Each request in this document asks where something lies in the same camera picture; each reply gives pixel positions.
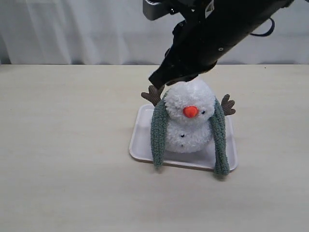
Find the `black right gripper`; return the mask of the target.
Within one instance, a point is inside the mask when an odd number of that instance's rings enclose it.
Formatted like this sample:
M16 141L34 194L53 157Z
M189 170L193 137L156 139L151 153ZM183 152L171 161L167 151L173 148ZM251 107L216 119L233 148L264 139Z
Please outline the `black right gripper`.
M218 59L273 14L271 0L196 0L170 3L184 21L173 30L173 44L148 78L156 88L190 82L211 70Z

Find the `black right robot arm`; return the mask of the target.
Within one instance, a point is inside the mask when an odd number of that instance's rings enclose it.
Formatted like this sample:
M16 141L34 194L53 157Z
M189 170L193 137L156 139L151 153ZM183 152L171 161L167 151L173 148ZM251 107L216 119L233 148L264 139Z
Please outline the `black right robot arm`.
M159 89L210 71L224 54L291 4L291 0L145 0L143 10L150 20L176 13L184 17L149 81Z

